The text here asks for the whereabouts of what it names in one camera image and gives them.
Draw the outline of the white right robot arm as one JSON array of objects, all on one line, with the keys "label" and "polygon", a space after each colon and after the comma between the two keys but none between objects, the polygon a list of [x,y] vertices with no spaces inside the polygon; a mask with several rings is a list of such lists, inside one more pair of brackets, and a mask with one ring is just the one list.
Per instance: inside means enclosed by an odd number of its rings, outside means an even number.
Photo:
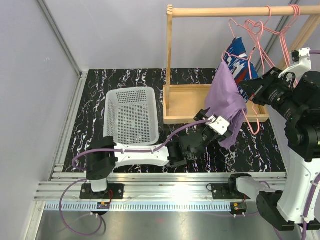
[{"label": "white right robot arm", "polygon": [[320,228],[315,204],[320,192],[320,74],[304,73],[299,82],[286,82],[278,68],[260,78],[239,83],[249,99],[271,106],[285,119],[285,136],[290,149],[290,167],[284,190],[275,190],[249,174],[230,176],[227,193],[242,194],[256,202],[259,214],[279,231]]}]

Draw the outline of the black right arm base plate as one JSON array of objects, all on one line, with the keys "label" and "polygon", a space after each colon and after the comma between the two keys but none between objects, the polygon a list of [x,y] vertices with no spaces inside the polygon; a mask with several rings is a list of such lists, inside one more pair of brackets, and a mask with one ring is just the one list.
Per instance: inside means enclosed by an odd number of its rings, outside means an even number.
[{"label": "black right arm base plate", "polygon": [[206,189],[214,200],[246,200],[248,197],[231,187],[227,183],[208,183]]}]

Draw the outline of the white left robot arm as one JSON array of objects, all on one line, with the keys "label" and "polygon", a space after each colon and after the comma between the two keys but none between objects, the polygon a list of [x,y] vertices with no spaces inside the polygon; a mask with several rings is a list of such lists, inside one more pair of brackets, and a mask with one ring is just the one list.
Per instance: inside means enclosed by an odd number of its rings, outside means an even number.
[{"label": "white left robot arm", "polygon": [[107,196],[107,178],[115,168],[130,165],[180,167],[202,155],[212,141],[221,142],[230,137],[230,122],[222,116],[207,116],[207,112],[200,110],[193,123],[175,130],[158,145],[125,145],[115,143],[111,136],[105,137],[102,146],[90,149],[86,156],[86,179],[90,182],[91,193],[98,199]]}]

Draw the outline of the purple trousers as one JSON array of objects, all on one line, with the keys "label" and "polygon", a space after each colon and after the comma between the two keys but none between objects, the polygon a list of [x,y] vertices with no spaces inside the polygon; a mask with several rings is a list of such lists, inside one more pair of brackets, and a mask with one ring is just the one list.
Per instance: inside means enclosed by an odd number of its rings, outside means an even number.
[{"label": "purple trousers", "polygon": [[204,106],[205,109],[208,109],[208,117],[212,115],[223,117],[230,123],[228,129],[232,135],[219,143],[222,148],[229,150],[236,144],[248,109],[229,67],[224,61],[216,71]]}]

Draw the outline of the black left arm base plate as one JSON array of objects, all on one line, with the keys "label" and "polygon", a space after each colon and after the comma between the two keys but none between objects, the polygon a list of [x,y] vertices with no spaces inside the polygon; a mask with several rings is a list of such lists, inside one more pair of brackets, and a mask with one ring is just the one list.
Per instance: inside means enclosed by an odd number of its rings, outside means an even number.
[{"label": "black left arm base plate", "polygon": [[82,200],[122,200],[124,198],[124,184],[110,183],[107,190],[93,192],[92,185],[84,183],[81,186],[79,198]]}]

